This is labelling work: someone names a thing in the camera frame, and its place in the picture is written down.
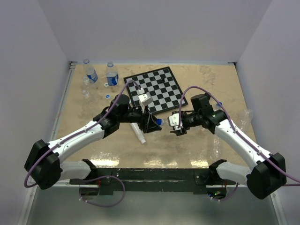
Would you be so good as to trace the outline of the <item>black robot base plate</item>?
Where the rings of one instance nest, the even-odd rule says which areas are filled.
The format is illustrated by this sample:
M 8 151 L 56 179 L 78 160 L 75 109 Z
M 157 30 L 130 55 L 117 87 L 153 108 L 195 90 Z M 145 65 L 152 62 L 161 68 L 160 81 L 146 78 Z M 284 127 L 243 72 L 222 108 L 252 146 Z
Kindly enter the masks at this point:
M 191 192 L 206 194 L 207 186 L 222 185 L 221 179 L 214 178 L 208 168 L 97 168 L 84 180 L 71 179 L 71 185 L 100 185 L 101 195 L 112 195 L 125 185 L 127 192 Z

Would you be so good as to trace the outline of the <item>clear bottle without label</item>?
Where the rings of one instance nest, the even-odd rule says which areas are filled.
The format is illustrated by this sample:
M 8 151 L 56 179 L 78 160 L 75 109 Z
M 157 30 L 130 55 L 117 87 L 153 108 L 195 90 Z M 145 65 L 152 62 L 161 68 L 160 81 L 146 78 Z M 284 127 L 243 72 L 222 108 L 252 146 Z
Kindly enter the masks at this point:
M 168 120 L 168 118 L 162 119 L 162 125 L 163 126 L 169 126 L 169 120 Z

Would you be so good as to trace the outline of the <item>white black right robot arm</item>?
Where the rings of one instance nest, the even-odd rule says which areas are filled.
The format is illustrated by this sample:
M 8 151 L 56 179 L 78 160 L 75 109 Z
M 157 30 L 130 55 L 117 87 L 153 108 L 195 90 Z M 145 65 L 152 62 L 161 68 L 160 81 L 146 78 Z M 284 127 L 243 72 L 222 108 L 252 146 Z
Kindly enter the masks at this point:
M 272 154 L 244 134 L 223 110 L 213 110 L 206 94 L 191 98 L 192 111 L 174 111 L 168 117 L 172 132 L 184 135 L 191 127 L 202 126 L 225 141 L 246 162 L 247 166 L 232 164 L 224 159 L 209 166 L 209 179 L 214 184 L 231 180 L 245 185 L 258 199 L 264 199 L 286 184 L 285 158 Z

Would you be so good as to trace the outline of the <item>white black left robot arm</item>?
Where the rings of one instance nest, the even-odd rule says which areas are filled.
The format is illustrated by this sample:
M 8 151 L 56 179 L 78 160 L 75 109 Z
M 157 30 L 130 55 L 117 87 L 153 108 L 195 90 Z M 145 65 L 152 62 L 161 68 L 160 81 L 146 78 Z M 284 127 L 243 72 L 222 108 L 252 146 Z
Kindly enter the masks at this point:
M 52 187 L 63 179 L 81 179 L 92 184 L 97 179 L 95 166 L 88 160 L 67 163 L 66 159 L 85 146 L 99 141 L 117 131 L 121 123 L 137 124 L 143 133 L 160 131 L 156 118 L 148 108 L 153 99 L 149 94 L 138 96 L 139 105 L 131 106 L 129 97 L 119 94 L 109 106 L 84 127 L 50 142 L 36 141 L 25 162 L 27 178 L 42 190 Z

